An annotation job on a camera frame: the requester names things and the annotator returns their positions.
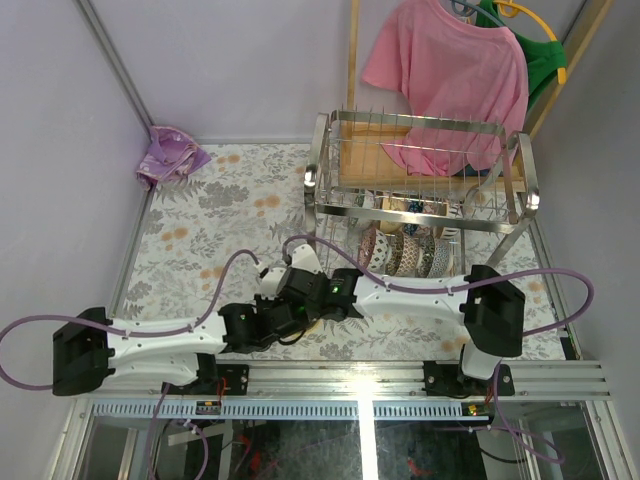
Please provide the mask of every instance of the red wire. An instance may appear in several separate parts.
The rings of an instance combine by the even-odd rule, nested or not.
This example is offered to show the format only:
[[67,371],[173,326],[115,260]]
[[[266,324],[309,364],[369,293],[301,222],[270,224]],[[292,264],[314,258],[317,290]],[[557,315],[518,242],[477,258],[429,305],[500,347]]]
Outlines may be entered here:
[[222,397],[224,397],[225,391],[227,390],[227,379],[222,377],[222,389],[220,388],[220,382],[218,382],[218,402],[222,405]]

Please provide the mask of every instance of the white wall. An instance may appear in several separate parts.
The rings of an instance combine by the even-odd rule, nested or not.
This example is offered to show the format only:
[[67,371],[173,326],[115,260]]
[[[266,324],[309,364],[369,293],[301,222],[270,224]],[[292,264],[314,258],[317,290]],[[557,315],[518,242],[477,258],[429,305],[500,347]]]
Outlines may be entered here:
[[[0,3],[0,327],[108,304],[142,192],[146,147],[70,0]],[[9,373],[51,382],[51,332],[2,344]],[[45,473],[69,403],[0,381],[0,477]]]
[[[618,0],[534,141],[539,218],[559,266],[590,276],[593,307],[578,325],[600,359],[640,465],[640,4]],[[565,288],[575,308],[583,289]]]
[[[358,72],[399,3],[361,1]],[[582,0],[520,3],[561,38]],[[156,123],[225,142],[307,140],[317,112],[346,101],[350,0],[94,4]],[[508,24],[532,39],[545,39],[523,14]],[[396,95],[364,85],[357,85],[356,102],[366,110],[406,108]]]

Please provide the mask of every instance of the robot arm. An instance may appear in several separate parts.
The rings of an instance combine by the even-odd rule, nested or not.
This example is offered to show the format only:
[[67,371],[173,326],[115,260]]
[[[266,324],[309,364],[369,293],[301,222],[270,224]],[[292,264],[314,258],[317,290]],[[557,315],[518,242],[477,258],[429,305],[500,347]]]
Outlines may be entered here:
[[[202,379],[203,363],[212,355],[263,351],[320,319],[342,321],[391,312],[466,326],[471,340],[463,350],[460,369],[472,379],[489,379],[503,357],[521,353],[524,294],[508,282],[440,295],[403,293],[379,285],[357,269],[337,269],[327,277],[309,245],[294,249],[287,268],[269,268],[260,276],[255,304],[227,304],[179,335],[130,338],[71,324],[62,327],[54,334],[54,394],[157,388],[161,382],[188,385]],[[491,268],[476,265],[466,277],[378,278],[385,285],[446,288],[492,276],[497,273]],[[104,309],[87,312],[80,316],[110,322],[127,332],[163,332],[195,326],[197,321],[183,318],[140,324],[107,320]]]

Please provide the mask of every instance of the floral tablecloth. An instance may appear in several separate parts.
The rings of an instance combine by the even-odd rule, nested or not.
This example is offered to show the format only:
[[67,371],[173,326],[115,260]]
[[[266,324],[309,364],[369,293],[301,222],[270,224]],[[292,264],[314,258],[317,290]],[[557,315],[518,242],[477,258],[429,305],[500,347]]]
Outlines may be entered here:
[[[206,146],[213,160],[180,184],[157,189],[147,215],[123,318],[193,317],[207,308],[227,257],[239,248],[266,262],[281,262],[282,241],[303,231],[302,179],[308,145]],[[484,263],[500,238],[467,232],[467,265]],[[537,267],[528,233],[500,264],[501,273]],[[525,329],[554,321],[545,284],[515,282],[527,295]],[[245,258],[232,267],[218,305],[250,301],[257,272]],[[274,344],[254,359],[449,360],[468,340],[466,329],[438,318],[393,314],[319,322],[294,346]],[[228,354],[225,358],[247,358]],[[550,332],[524,341],[523,359],[564,359]]]

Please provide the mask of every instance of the wooden board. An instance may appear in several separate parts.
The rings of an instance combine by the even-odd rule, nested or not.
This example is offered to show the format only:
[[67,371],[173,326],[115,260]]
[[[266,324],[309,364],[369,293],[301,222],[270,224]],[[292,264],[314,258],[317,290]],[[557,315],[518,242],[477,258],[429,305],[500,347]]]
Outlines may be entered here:
[[[451,190],[464,195],[478,185],[478,177],[475,176],[465,179],[407,175],[406,170],[396,165],[379,143],[397,143],[409,130],[409,127],[394,125],[344,125],[340,131],[340,186],[375,190]],[[524,178],[517,164],[514,164],[512,183],[514,191],[525,191]],[[502,179],[498,181],[498,188],[503,190]]]

